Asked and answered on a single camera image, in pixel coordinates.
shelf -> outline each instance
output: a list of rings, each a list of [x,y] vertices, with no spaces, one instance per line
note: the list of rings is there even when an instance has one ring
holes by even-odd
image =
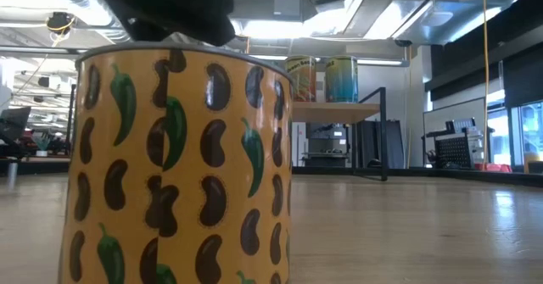
[[[375,103],[294,102],[293,122],[353,124],[378,113]]]

ceiling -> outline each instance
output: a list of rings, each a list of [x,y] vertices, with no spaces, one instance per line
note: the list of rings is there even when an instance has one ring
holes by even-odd
[[[316,57],[331,57],[350,54],[358,58],[400,60],[402,63],[406,63],[406,50],[403,47],[398,47],[393,40],[367,40],[362,39],[363,36],[360,33],[357,35],[357,29],[370,30],[371,25],[378,21],[379,14],[374,13],[372,9],[380,6],[383,7],[381,9],[385,9],[392,0],[372,1],[373,6],[364,8],[367,12],[366,15],[360,15],[361,9],[358,9],[358,6],[356,7],[358,10],[355,9],[355,17],[347,20],[350,22],[349,28],[344,28],[344,35],[341,36],[330,35],[329,33],[311,35],[311,38],[263,39],[241,36],[233,39],[225,47],[234,52],[251,55],[289,56],[304,54]],[[411,0],[400,0],[399,5],[409,1]],[[418,7],[423,4],[423,1],[427,0],[413,1],[416,2],[416,7]],[[231,15],[234,21],[238,20],[239,16],[247,17],[251,14],[257,19],[259,19],[259,16],[269,16],[272,14],[271,8],[274,5],[274,0],[234,0],[234,2],[236,8]],[[317,0],[302,0],[300,10],[303,20],[309,19],[316,14],[315,2]],[[89,49],[109,45],[113,43],[112,41],[116,42],[115,36],[123,34],[124,31],[116,31],[120,28],[115,23],[115,18],[109,14],[108,8],[100,3],[102,3],[101,0],[93,1],[90,4],[78,3],[77,0],[0,0],[0,47],[51,47],[57,41],[57,37],[45,26],[45,22],[53,12],[67,12],[76,17],[69,35],[64,40],[57,42],[57,47]],[[408,14],[414,12],[412,2],[410,5]],[[344,13],[347,14],[348,11],[349,8],[345,4]],[[320,20],[322,25],[326,27],[326,25],[337,23],[338,20],[332,19],[332,17],[332,15],[329,15],[326,19]],[[243,18],[240,20],[240,25],[247,25]],[[201,42],[196,42],[183,35],[174,35],[170,39],[174,42],[201,44]],[[54,58],[52,55],[51,58],[43,62],[42,67],[36,73],[36,77],[30,79],[30,76],[42,63],[45,56],[45,53],[23,54],[0,51],[0,60],[3,63],[9,63],[15,73],[12,107],[32,106],[33,117],[31,122],[35,127],[62,130],[65,129],[65,122],[67,121],[71,84],[76,82],[74,59],[71,56]],[[50,76],[51,84],[49,87],[38,84],[40,76]]]

colorful can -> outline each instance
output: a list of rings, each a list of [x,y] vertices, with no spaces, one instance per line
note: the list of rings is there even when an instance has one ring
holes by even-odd
[[[285,68],[293,80],[294,101],[316,101],[316,60],[311,56],[287,58]]]
[[[336,56],[326,64],[326,101],[358,103],[358,63],[352,56]]]
[[[160,43],[77,66],[60,282],[288,281],[287,73]]]

coffee bean print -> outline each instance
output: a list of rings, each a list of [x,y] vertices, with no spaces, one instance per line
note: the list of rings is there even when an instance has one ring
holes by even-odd
[[[270,240],[270,258],[274,265],[281,261],[281,246],[279,245],[279,237],[281,237],[281,223],[276,223],[271,232]]]
[[[196,276],[201,284],[216,284],[221,279],[221,267],[217,263],[217,253],[222,238],[212,235],[204,240],[196,254]]]
[[[78,282],[82,276],[81,270],[81,248],[85,243],[85,234],[79,230],[71,240],[70,245],[70,276],[75,282]]]
[[[154,165],[162,166],[164,153],[165,118],[159,118],[147,134],[147,155]]]
[[[205,104],[209,110],[223,110],[230,101],[231,84],[227,71],[219,64],[207,66]]]
[[[181,50],[170,50],[170,59],[161,59],[154,63],[154,71],[159,77],[159,85],[153,93],[153,104],[158,108],[166,107],[168,75],[179,73],[187,68],[187,60]]]
[[[283,131],[281,130],[281,127],[279,127],[275,130],[271,141],[271,155],[273,156],[273,163],[276,167],[281,167],[283,164],[283,153],[281,152],[282,139]]]
[[[273,108],[273,117],[280,120],[283,118],[283,107],[285,104],[283,85],[281,85],[280,81],[275,81],[275,96],[277,100],[275,102],[275,107]]]
[[[77,193],[74,218],[77,221],[83,221],[87,217],[88,208],[91,206],[91,185],[88,183],[88,177],[85,173],[79,173],[77,176]]]
[[[290,216],[290,194],[292,193],[292,181],[288,182],[288,194],[287,194],[287,211]]]
[[[260,84],[264,78],[264,69],[260,66],[254,66],[251,68],[247,77],[245,78],[245,97],[249,105],[256,109],[262,106],[262,90]]]
[[[270,284],[281,284],[281,276],[277,272],[271,276]]]
[[[271,212],[273,216],[279,216],[281,208],[283,207],[283,182],[280,175],[274,175],[273,179],[273,204],[271,205]]]
[[[156,284],[156,259],[159,247],[158,237],[153,238],[143,249],[139,260],[139,277],[143,284]]]
[[[176,186],[169,185],[160,189],[162,218],[159,234],[161,237],[173,237],[177,233],[177,220],[172,208],[178,196],[179,190]]]
[[[81,130],[81,142],[79,144],[79,157],[83,164],[88,164],[92,159],[91,135],[94,129],[94,118],[88,118]]]
[[[202,188],[205,192],[205,205],[200,211],[200,223],[204,226],[215,226],[227,210],[227,191],[222,181],[214,176],[205,177]]]
[[[147,188],[151,192],[151,204],[145,212],[145,223],[147,226],[160,228],[160,184],[162,178],[159,175],[153,175],[147,180]]]
[[[90,110],[96,106],[98,95],[100,94],[100,83],[100,71],[94,64],[91,64],[88,69],[87,94],[85,94],[85,99],[83,100],[85,109]]]
[[[260,240],[256,234],[256,226],[258,225],[259,219],[260,211],[258,209],[252,209],[247,213],[245,220],[241,225],[241,248],[247,255],[255,255],[260,248]]]
[[[204,162],[211,167],[219,167],[224,163],[224,151],[221,137],[227,125],[223,120],[212,120],[202,132],[200,153]]]
[[[171,49],[168,69],[170,72],[179,73],[187,68],[187,59],[182,50]]]
[[[168,95],[168,65],[169,60],[161,59],[154,63],[154,72],[159,77],[159,85],[153,92],[153,104],[158,108],[166,107],[166,96]]]
[[[128,163],[123,159],[114,161],[108,169],[104,179],[104,197],[108,207],[118,211],[125,207],[125,193],[122,181],[128,170]]]

floor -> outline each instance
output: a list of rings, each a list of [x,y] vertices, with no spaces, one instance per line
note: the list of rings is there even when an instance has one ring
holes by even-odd
[[[66,182],[0,191],[1,283],[56,283]],[[299,175],[292,219],[294,284],[543,282],[543,189]]]

